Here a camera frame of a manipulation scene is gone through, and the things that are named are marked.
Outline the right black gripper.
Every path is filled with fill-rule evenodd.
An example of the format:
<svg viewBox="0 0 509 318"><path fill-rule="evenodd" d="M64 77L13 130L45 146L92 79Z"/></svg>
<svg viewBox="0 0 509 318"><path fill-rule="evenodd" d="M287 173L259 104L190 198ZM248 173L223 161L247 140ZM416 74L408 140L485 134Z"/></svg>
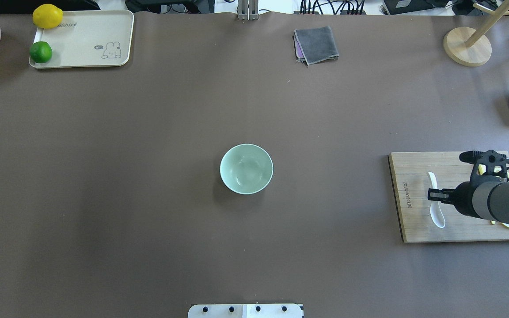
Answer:
<svg viewBox="0 0 509 318"><path fill-rule="evenodd" d="M473 188L469 182L463 182L456 189L428 189L428 200L450 204L464 216L475 218L472 203Z"/></svg>

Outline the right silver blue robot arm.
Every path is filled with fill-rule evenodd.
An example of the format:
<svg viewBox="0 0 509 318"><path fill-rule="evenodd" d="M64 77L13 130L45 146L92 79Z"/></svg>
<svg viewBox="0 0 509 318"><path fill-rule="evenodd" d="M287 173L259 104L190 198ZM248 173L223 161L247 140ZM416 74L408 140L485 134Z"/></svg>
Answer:
<svg viewBox="0 0 509 318"><path fill-rule="evenodd" d="M463 182L456 189L428 189L427 199L450 204L464 216L509 224L509 182Z"/></svg>

